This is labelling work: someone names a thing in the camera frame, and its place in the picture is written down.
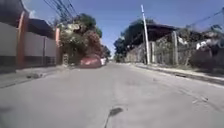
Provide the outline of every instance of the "parked car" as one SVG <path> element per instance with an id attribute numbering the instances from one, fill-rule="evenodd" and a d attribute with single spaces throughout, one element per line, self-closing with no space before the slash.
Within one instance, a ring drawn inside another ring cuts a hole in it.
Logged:
<path id="1" fill-rule="evenodd" d="M 80 68 L 100 68 L 101 66 L 101 58 L 95 54 L 84 57 L 80 61 Z"/>

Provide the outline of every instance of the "roof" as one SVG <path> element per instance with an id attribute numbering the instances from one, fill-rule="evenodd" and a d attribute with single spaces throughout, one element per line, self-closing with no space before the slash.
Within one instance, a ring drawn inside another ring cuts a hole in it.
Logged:
<path id="1" fill-rule="evenodd" d="M 30 32 L 34 32 L 41 36 L 53 37 L 53 30 L 47 24 L 46 21 L 40 19 L 30 19 L 29 20 L 29 29 Z"/>
<path id="2" fill-rule="evenodd" d="M 177 30 L 179 28 L 168 26 L 168 25 L 162 25 L 162 24 L 149 24 L 147 25 L 147 30 L 149 34 L 149 41 L 156 41 L 157 39 L 172 33 L 174 30 Z"/>

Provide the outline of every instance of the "concrete wall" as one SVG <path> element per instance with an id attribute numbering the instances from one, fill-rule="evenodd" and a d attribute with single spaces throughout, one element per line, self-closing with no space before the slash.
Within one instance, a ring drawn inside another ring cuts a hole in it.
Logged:
<path id="1" fill-rule="evenodd" d="M 49 38 L 45 38 L 45 56 L 56 57 L 56 42 Z"/>
<path id="2" fill-rule="evenodd" d="M 16 65 L 17 31 L 0 22 L 0 66 Z"/>
<path id="3" fill-rule="evenodd" d="M 27 32 L 25 35 L 25 55 L 42 56 L 44 47 L 44 37 Z"/>
<path id="4" fill-rule="evenodd" d="M 16 56 L 17 29 L 0 22 L 0 56 Z"/>
<path id="5" fill-rule="evenodd" d="M 143 63 L 145 61 L 145 44 L 142 43 L 138 47 L 135 47 L 131 51 L 129 51 L 125 57 L 125 62 L 131 63 Z"/>
<path id="6" fill-rule="evenodd" d="M 25 35 L 26 66 L 46 66 L 56 62 L 56 41 L 32 32 Z"/>

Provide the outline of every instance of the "asphalt road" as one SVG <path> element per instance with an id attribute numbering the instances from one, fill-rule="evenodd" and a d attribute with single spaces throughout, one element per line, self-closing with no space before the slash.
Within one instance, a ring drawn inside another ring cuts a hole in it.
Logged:
<path id="1" fill-rule="evenodd" d="M 224 88 L 108 64 L 0 89 L 0 128 L 223 128 Z"/>

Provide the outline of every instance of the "green tree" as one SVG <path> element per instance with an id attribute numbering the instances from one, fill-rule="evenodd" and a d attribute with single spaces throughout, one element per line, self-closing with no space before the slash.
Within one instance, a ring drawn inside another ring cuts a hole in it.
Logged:
<path id="1" fill-rule="evenodd" d="M 151 19 L 146 19 L 147 25 L 155 24 Z M 121 32 L 121 37 L 114 42 L 115 60 L 122 61 L 127 52 L 143 42 L 144 25 L 142 19 L 137 19 L 132 22 L 124 32 Z"/>
<path id="2" fill-rule="evenodd" d="M 102 57 L 109 59 L 111 57 L 111 51 L 106 45 L 101 45 L 101 47 L 103 51 Z"/>
<path id="3" fill-rule="evenodd" d="M 100 44 L 102 31 L 96 27 L 96 20 L 92 16 L 83 13 L 74 17 L 73 20 L 60 21 L 60 19 L 55 20 L 52 26 L 57 26 L 61 30 L 60 40 L 63 53 L 75 58 L 76 62 L 89 54 L 102 55 Z"/>

